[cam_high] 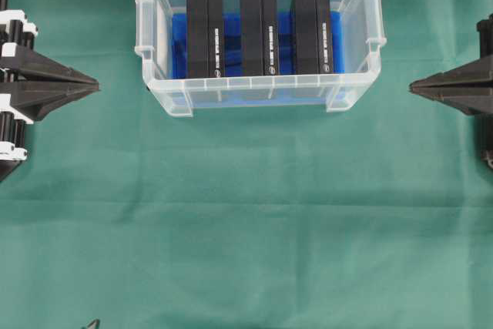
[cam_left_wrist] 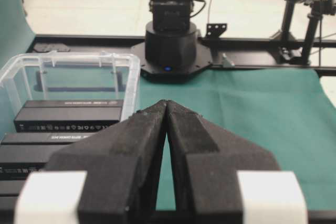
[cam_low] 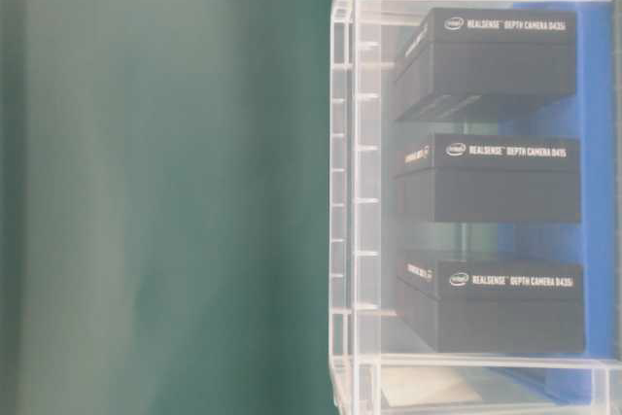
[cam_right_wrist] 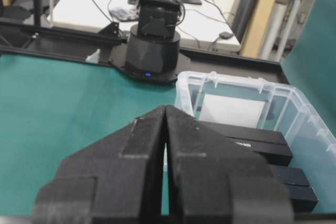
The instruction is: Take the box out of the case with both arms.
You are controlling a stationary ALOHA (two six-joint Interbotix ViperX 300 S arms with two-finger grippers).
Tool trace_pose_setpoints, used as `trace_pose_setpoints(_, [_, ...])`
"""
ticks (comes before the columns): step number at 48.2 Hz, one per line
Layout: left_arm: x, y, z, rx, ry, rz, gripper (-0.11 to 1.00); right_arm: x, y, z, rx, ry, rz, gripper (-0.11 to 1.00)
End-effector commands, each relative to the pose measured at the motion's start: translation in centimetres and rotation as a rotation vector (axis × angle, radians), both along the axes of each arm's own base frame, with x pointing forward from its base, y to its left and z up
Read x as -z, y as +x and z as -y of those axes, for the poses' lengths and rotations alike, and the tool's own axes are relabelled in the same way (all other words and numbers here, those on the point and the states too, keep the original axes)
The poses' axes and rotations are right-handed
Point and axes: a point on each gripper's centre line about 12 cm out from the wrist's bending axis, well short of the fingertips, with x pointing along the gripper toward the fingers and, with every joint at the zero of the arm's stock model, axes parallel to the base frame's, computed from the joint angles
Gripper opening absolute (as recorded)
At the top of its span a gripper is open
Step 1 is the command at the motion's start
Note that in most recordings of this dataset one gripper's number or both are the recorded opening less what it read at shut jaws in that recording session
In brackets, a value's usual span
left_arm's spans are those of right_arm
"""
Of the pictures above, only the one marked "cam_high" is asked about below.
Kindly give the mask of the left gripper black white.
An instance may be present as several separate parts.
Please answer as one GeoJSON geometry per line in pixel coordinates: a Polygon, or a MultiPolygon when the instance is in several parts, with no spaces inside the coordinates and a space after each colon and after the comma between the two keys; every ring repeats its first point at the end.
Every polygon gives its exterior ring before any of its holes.
{"type": "Polygon", "coordinates": [[[14,70],[1,67],[1,160],[22,162],[26,127],[50,112],[99,91],[96,79],[31,50],[38,28],[22,10],[1,12],[1,62],[14,57],[14,70]],[[17,49],[19,46],[30,49],[17,49]],[[21,76],[86,84],[19,84],[21,76]]]}

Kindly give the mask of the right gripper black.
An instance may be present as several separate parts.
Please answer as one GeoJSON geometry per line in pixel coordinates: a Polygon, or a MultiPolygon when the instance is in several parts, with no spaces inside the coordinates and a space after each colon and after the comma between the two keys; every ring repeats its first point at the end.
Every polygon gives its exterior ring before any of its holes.
{"type": "Polygon", "coordinates": [[[410,84],[410,91],[426,99],[455,108],[477,119],[478,147],[482,161],[492,169],[492,88],[432,88],[482,84],[492,80],[492,15],[476,25],[480,59],[447,72],[439,72],[410,84]]]}

